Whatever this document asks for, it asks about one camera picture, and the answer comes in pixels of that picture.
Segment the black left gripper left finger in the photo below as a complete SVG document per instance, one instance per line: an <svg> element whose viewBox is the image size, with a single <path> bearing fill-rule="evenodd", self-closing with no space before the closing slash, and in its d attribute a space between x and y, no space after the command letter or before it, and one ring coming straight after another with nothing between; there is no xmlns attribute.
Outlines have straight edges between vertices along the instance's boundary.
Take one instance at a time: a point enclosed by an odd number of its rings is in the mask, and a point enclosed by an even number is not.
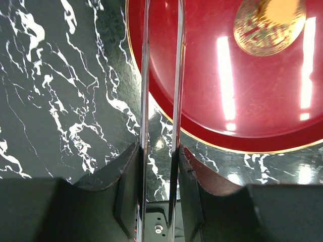
<svg viewBox="0 0 323 242"><path fill-rule="evenodd" d="M139 144L86 174L1 180L1 241L133 241Z"/></svg>

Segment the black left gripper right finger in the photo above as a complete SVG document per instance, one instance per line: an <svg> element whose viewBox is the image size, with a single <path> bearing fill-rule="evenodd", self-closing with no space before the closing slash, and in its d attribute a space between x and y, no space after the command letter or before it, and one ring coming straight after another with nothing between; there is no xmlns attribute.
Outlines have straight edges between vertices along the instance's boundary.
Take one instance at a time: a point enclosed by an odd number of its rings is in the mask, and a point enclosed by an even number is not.
<svg viewBox="0 0 323 242"><path fill-rule="evenodd" d="M237 185L179 149L186 241L322 241L321 185Z"/></svg>

